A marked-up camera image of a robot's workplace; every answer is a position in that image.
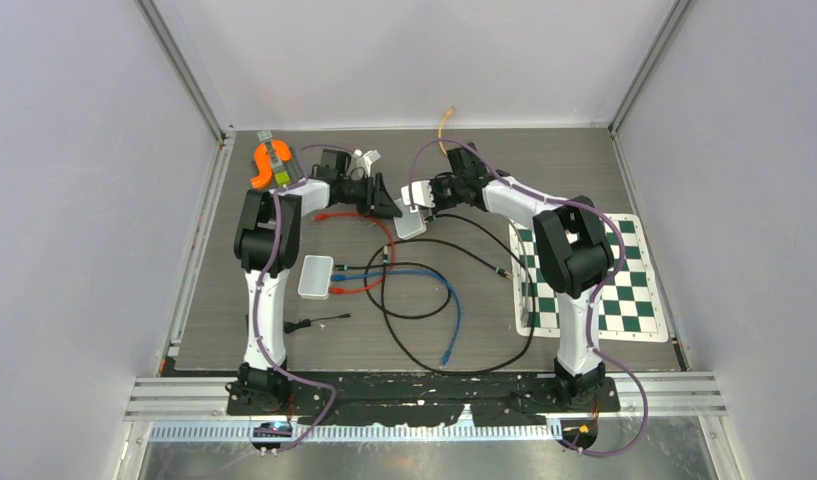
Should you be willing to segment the black power adapter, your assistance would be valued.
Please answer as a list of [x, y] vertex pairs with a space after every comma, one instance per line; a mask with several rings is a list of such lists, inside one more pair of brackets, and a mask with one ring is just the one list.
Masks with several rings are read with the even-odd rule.
[[297, 321], [284, 321], [283, 322], [283, 333], [284, 334], [292, 334], [298, 330], [310, 328], [314, 325], [321, 325], [323, 322], [331, 321], [331, 320], [342, 320], [342, 319], [349, 319], [352, 315], [350, 313], [343, 313], [334, 316], [327, 316], [327, 317], [318, 317], [318, 318], [304, 318]]

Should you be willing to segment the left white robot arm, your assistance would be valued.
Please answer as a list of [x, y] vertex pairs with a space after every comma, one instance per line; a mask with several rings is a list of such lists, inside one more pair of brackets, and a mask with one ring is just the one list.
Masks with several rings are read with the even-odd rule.
[[369, 217], [401, 217], [382, 174], [372, 171], [380, 157], [376, 150], [326, 148], [306, 174], [285, 142], [266, 140], [256, 147], [257, 173], [244, 197], [233, 242], [247, 283], [248, 317], [244, 360], [236, 380], [226, 387], [231, 406], [277, 414], [289, 405], [283, 315], [300, 249], [301, 220], [336, 204], [353, 205]]

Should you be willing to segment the white network switch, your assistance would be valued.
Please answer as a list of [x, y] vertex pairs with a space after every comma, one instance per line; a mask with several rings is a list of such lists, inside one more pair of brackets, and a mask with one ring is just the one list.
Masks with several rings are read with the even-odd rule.
[[402, 198], [395, 201], [400, 215], [393, 218], [397, 236], [409, 240], [422, 235], [427, 230], [424, 212], [420, 207], [410, 207]]
[[330, 296], [333, 268], [334, 259], [331, 256], [306, 255], [297, 294], [305, 300], [327, 300]]

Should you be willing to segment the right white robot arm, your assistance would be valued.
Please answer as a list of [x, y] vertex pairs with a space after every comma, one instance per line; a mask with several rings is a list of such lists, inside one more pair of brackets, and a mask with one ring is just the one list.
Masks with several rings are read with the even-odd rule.
[[582, 409], [605, 380], [596, 352], [598, 313], [615, 257], [601, 217], [586, 196], [550, 196], [488, 167], [471, 144], [446, 156], [449, 173], [429, 183], [433, 206], [467, 204], [530, 229], [539, 270], [558, 301], [552, 397], [562, 408]]

